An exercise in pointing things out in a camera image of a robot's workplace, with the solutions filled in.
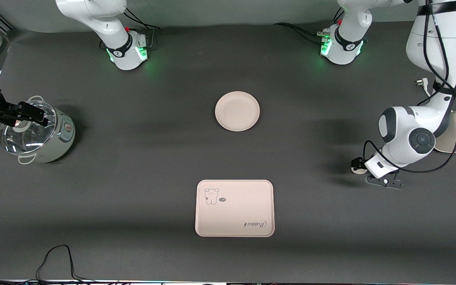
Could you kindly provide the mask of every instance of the dark gray tabletop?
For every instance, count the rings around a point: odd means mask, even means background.
[[[130,72],[93,32],[15,34],[0,76],[7,100],[42,95],[78,134],[49,164],[21,166],[0,148],[0,278],[33,277],[66,243],[77,274],[95,279],[456,284],[456,157],[402,173],[403,190],[349,170],[366,139],[382,144],[385,108],[425,96],[413,82],[432,76],[405,53],[411,25],[373,24],[346,66],[286,27],[167,28]],[[250,131],[214,117],[235,90],[260,103]],[[199,237],[204,179],[270,180],[275,234]],[[49,262],[43,278],[69,277],[65,250]]]

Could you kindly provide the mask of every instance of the black strap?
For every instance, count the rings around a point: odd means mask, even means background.
[[[436,90],[437,92],[440,92],[440,93],[443,93],[443,94],[456,95],[456,87],[454,89],[451,89],[451,88],[448,88],[448,87],[443,87],[437,81],[434,81],[434,84],[432,85],[432,88],[434,88],[434,90]]]
[[[335,40],[337,40],[337,43],[339,43],[344,48],[345,51],[355,50],[355,48],[358,47],[358,45],[360,45],[363,38],[361,38],[360,40],[357,40],[356,42],[350,42],[349,40],[345,40],[339,34],[339,27],[337,27],[337,29],[335,29],[335,33],[334,33]]]
[[[417,16],[446,13],[447,11],[456,11],[456,1],[435,3],[418,7]]]
[[[113,54],[115,57],[123,57],[126,52],[130,49],[133,43],[133,37],[128,34],[128,40],[122,47],[118,47],[116,49],[111,49],[110,47],[107,47],[106,49]]]

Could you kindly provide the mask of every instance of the pot handle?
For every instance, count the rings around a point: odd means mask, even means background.
[[[37,96],[33,96],[31,97],[30,99],[27,99],[28,101],[43,101],[45,102],[45,100],[43,99],[43,97],[37,95]]]
[[[24,156],[19,155],[18,161],[20,164],[26,165],[26,164],[30,164],[31,162],[33,162],[35,158],[36,158],[36,154],[24,155]]]

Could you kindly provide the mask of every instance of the round plate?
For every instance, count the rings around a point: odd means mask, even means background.
[[[259,118],[258,101],[250,94],[234,91],[221,97],[216,104],[216,119],[226,130],[241,132],[254,126]]]

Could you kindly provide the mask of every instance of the green light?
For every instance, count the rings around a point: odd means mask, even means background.
[[[110,61],[111,61],[111,62],[114,62],[114,59],[112,58],[112,54],[110,54],[110,52],[108,51],[108,49],[106,49],[106,52],[108,53],[108,56],[110,57]]]
[[[147,59],[147,50],[144,47],[135,47],[135,50],[142,61]]]
[[[330,51],[330,47],[332,46],[332,40],[328,39],[328,41],[326,43],[324,43],[323,45],[325,45],[326,47],[323,47],[321,49],[321,54],[327,55],[328,52]]]
[[[363,45],[363,40],[362,40],[362,42],[360,43],[360,47],[358,47],[358,51],[356,52],[356,55],[359,55],[359,54],[360,54],[360,51],[362,50],[362,45]]]

